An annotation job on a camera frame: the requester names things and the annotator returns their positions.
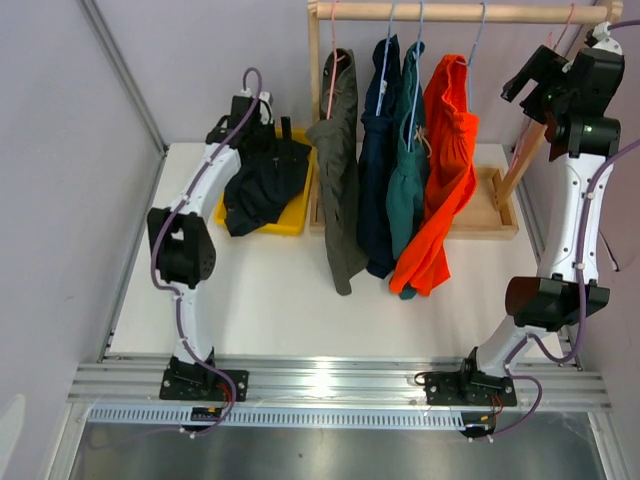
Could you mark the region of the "pink hanger with black shorts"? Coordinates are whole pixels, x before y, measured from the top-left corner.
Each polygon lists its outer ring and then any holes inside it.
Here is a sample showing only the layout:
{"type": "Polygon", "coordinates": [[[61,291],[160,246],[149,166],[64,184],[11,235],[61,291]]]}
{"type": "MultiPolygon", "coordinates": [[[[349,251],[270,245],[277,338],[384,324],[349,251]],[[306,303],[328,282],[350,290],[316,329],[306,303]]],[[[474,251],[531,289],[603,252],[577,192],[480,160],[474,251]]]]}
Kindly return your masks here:
{"type": "MultiPolygon", "coordinates": [[[[560,43],[562,42],[562,40],[564,39],[567,30],[572,22],[573,19],[573,15],[574,15],[574,10],[575,10],[575,4],[572,3],[571,4],[571,8],[570,8],[570,13],[567,17],[566,23],[561,31],[561,33],[559,34],[558,38],[556,40],[553,40],[553,33],[549,32],[549,35],[547,36],[547,40],[545,43],[546,47],[549,47],[552,51],[556,51],[558,46],[560,45],[560,43]]],[[[515,166],[518,163],[520,154],[522,153],[522,150],[524,148],[524,143],[525,143],[525,137],[527,135],[527,132],[529,130],[529,127],[531,125],[531,119],[529,117],[524,117],[522,125],[521,125],[521,130],[518,136],[518,139],[516,141],[516,144],[513,148],[513,152],[512,152],[512,157],[511,157],[511,162],[509,164],[509,172],[511,172],[512,170],[515,169],[515,166]]]]}

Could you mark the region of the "black shorts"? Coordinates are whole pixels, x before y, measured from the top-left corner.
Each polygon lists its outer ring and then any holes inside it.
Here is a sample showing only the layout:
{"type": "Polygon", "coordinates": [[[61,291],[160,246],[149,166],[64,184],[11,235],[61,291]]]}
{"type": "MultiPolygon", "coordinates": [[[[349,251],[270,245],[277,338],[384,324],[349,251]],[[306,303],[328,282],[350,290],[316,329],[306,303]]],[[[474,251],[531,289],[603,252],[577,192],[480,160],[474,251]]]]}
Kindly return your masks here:
{"type": "Polygon", "coordinates": [[[225,188],[225,225],[232,237],[277,224],[288,204],[303,192],[311,147],[277,139],[273,148],[254,153],[225,188]]]}

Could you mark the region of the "blue hanger with orange shorts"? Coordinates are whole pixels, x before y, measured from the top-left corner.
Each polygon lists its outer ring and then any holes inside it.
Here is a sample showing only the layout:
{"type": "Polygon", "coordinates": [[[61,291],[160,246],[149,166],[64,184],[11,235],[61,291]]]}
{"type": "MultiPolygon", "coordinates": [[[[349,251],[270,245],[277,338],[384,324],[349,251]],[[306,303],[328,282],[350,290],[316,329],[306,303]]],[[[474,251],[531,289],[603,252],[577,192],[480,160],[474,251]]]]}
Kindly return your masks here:
{"type": "Polygon", "coordinates": [[[474,43],[471,47],[471,51],[469,56],[465,62],[459,61],[459,64],[464,65],[467,69],[467,77],[466,77],[466,93],[467,93],[467,109],[469,112],[474,110],[474,95],[473,95],[473,67],[475,63],[475,58],[478,50],[478,46],[486,25],[487,16],[488,16],[488,2],[481,1],[480,5],[482,6],[482,16],[479,24],[479,28],[474,40],[474,43]]]}

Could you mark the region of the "orange shorts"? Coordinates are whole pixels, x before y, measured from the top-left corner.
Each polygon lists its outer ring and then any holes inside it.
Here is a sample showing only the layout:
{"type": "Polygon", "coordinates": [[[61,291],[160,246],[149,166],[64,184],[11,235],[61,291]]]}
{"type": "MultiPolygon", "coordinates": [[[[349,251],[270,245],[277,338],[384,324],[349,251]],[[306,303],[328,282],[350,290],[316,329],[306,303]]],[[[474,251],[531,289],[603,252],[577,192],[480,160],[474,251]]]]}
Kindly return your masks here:
{"type": "Polygon", "coordinates": [[[473,157],[479,118],[468,107],[467,75],[465,57],[447,54],[423,93],[431,146],[424,220],[390,281],[390,290],[403,300],[428,296],[450,278],[445,239],[477,187],[473,157]]]}

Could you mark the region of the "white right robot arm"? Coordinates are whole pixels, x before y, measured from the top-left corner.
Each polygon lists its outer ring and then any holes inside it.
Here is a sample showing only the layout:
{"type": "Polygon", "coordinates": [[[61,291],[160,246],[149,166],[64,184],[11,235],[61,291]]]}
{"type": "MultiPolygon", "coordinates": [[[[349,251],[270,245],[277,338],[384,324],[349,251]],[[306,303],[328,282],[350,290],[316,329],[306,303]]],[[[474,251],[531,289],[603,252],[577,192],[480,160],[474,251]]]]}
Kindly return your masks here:
{"type": "Polygon", "coordinates": [[[511,102],[528,82],[535,84],[520,105],[546,128],[555,179],[553,212],[536,275],[509,282],[504,320],[461,365],[456,389],[468,403],[511,389],[512,367],[532,345],[542,347],[546,334],[575,326],[579,348],[588,316],[608,304],[596,250],[621,124],[605,111],[624,70],[622,49],[611,39],[582,48],[573,60],[541,46],[503,86],[501,97],[511,102]]]}

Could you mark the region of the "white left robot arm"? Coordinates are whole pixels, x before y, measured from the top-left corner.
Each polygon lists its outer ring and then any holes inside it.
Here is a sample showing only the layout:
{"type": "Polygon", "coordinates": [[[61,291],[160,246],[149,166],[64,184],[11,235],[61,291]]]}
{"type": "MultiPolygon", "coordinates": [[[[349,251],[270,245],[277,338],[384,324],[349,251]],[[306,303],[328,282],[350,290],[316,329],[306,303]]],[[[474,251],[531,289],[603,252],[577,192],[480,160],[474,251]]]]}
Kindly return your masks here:
{"type": "Polygon", "coordinates": [[[208,133],[195,172],[177,198],[147,214],[147,235],[154,286],[172,296],[176,323],[174,353],[163,376],[163,400],[221,402],[246,399],[249,374],[217,367],[207,318],[204,284],[216,265],[208,231],[225,187],[241,168],[241,152],[275,140],[272,96],[243,90],[231,112],[208,133]]]}

